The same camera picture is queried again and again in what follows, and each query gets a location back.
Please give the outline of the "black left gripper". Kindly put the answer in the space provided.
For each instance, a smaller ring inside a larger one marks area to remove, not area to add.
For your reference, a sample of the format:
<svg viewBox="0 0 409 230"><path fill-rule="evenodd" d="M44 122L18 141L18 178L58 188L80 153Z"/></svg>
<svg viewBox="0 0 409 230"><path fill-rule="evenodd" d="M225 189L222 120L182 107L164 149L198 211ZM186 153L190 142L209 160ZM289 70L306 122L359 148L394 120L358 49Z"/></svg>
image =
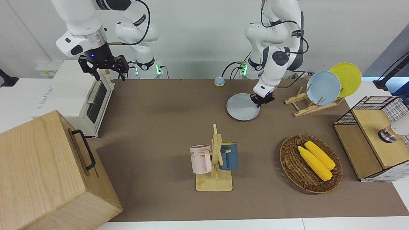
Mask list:
<svg viewBox="0 0 409 230"><path fill-rule="evenodd" d="M253 103L255 103L256 107L259 109L261 106L275 100L275 97L272 92L267 93L266 96L264 97L254 93L250 95L250 99Z"/></svg>

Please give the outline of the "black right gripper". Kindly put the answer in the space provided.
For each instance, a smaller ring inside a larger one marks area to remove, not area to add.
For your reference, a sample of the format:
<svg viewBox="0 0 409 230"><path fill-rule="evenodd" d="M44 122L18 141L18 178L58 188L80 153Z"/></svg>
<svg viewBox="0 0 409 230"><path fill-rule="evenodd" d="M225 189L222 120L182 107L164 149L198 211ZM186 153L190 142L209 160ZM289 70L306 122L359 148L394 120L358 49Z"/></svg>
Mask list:
<svg viewBox="0 0 409 230"><path fill-rule="evenodd" d="M119 55L117 61L111 53L108 43L99 48L91 49L84 52L85 56L79 57L79 65L84 73L88 73L100 81L100 75L97 68L100 69L117 69L119 78L126 80L129 65L124 55Z"/></svg>

